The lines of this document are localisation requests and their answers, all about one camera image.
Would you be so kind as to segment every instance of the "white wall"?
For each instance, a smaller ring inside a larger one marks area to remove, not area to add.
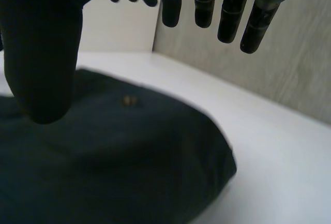
[[[84,7],[80,51],[152,51],[159,6],[92,0]]]

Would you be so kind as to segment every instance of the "dark fabric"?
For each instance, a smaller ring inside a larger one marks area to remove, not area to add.
[[[236,172],[205,114],[79,70],[60,121],[32,123],[0,97],[0,223],[181,224]]]
[[[88,1],[0,0],[6,78],[20,107],[36,123],[54,122],[70,108],[82,8]]]

